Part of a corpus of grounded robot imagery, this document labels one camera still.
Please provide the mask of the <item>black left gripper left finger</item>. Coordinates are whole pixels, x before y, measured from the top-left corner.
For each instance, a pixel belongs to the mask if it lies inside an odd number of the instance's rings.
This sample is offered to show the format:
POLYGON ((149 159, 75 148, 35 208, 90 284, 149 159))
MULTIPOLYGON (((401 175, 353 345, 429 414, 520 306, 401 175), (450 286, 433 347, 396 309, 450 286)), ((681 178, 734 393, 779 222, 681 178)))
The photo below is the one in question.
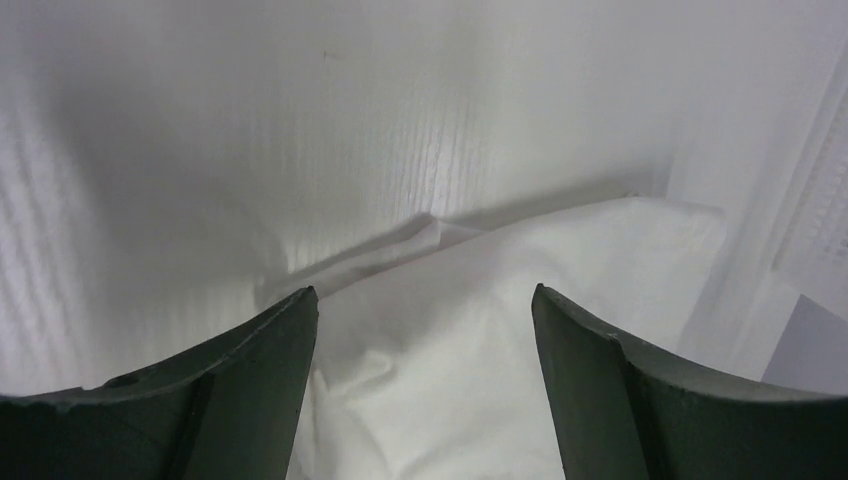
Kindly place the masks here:
POLYGON ((103 386, 1 399, 5 479, 282 479, 317 336, 300 289, 103 386))

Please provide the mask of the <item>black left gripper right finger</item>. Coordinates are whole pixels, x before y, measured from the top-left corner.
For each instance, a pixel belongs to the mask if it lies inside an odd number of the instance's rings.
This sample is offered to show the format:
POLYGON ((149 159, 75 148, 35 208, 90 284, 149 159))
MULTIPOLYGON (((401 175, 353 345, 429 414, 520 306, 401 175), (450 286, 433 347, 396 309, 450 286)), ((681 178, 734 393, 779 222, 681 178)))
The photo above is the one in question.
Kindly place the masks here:
POLYGON ((845 397, 697 364, 545 285, 532 318, 567 478, 846 477, 845 397))

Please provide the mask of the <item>white t shirt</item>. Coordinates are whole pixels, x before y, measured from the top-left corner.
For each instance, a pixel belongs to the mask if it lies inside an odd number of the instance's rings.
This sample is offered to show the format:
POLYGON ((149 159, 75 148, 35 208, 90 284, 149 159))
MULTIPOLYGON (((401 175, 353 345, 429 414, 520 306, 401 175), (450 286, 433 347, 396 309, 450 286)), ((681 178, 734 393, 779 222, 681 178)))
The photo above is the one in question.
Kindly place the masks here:
POLYGON ((312 366, 291 479, 560 479, 531 314, 545 284, 675 347, 727 225, 714 208, 626 197, 498 229, 430 216, 268 279, 311 286, 312 366))

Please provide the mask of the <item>white plastic basket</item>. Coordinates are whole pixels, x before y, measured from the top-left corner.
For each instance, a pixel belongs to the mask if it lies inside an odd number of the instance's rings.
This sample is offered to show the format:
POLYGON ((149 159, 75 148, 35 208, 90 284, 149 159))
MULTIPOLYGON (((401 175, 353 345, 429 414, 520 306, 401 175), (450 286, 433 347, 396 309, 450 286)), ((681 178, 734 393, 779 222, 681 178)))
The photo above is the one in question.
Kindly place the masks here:
POLYGON ((847 91, 847 34, 740 54, 710 69, 678 117, 665 194, 719 210, 725 241, 676 350, 708 367, 759 380, 799 349, 808 302, 793 274, 809 179, 847 91))

